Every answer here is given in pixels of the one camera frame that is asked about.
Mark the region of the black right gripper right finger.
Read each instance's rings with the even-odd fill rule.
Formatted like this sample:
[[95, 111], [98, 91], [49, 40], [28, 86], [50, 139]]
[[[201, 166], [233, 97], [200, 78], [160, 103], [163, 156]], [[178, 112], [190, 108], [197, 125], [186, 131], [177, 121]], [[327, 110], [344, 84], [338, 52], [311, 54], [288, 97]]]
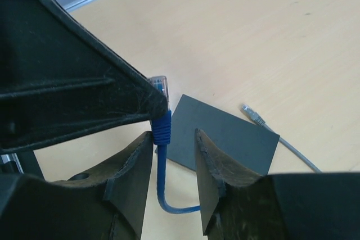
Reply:
[[259, 175], [195, 130], [202, 231], [209, 239], [358, 239], [359, 174]]

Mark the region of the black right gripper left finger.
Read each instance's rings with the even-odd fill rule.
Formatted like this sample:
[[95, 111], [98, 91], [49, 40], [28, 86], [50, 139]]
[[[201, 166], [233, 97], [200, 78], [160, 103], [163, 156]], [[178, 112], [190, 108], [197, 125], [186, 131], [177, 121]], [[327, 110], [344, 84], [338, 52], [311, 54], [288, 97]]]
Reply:
[[125, 149], [69, 180], [1, 175], [2, 239], [140, 239], [153, 141]]

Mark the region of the black switch with ports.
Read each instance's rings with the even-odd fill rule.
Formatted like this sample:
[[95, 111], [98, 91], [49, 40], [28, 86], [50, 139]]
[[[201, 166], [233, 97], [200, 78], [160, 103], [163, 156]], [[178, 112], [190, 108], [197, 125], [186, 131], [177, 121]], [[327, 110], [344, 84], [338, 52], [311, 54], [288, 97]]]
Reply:
[[211, 105], [182, 95], [174, 113], [167, 113], [153, 121], [166, 128], [162, 138], [168, 144], [166, 154], [160, 155], [159, 175], [165, 177], [165, 159], [195, 170], [194, 134], [201, 129], [224, 153], [245, 167], [260, 174], [268, 174], [279, 141], [276, 133], [251, 124]]

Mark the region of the blue ethernet cable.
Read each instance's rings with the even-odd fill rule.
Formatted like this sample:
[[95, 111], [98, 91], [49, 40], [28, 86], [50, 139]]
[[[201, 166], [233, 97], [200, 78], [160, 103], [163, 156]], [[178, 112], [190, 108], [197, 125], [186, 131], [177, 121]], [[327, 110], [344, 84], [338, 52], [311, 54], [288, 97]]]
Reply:
[[149, 78], [149, 82], [166, 98], [167, 101], [167, 111], [165, 115], [150, 121], [154, 145], [157, 146], [156, 192], [158, 203], [165, 212], [175, 215], [200, 211], [199, 205], [178, 208], [170, 206], [166, 201], [165, 181], [167, 169], [167, 146], [170, 144], [172, 129], [172, 112], [169, 107], [168, 81], [166, 76], [161, 75]]

